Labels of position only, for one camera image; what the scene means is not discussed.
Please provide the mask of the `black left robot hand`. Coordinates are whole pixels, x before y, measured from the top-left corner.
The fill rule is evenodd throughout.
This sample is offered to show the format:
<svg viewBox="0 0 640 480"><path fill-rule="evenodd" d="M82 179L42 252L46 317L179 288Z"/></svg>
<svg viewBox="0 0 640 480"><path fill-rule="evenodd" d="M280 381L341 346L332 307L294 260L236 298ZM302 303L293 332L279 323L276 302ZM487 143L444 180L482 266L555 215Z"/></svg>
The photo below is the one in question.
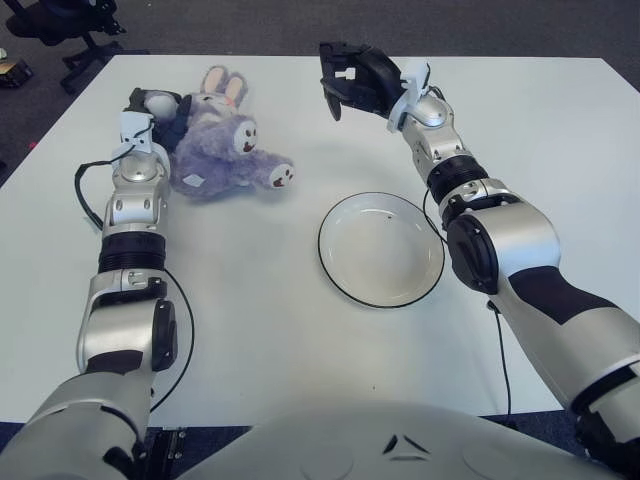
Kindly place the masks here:
<svg viewBox="0 0 640 480"><path fill-rule="evenodd" d="M187 132L191 105L191 95L135 88L129 96L126 111L151 114L153 141L172 153Z"/></svg>

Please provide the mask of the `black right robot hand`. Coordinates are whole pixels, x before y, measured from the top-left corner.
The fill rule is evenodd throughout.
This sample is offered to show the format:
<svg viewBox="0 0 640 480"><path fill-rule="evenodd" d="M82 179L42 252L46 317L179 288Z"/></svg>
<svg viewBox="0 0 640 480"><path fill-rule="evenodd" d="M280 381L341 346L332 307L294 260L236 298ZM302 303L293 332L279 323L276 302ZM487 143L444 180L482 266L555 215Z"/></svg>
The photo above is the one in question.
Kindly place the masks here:
<svg viewBox="0 0 640 480"><path fill-rule="evenodd" d="M401 71L380 49L345 42L319 44L324 97L332 117L349 107L388 119L403 95Z"/></svg>

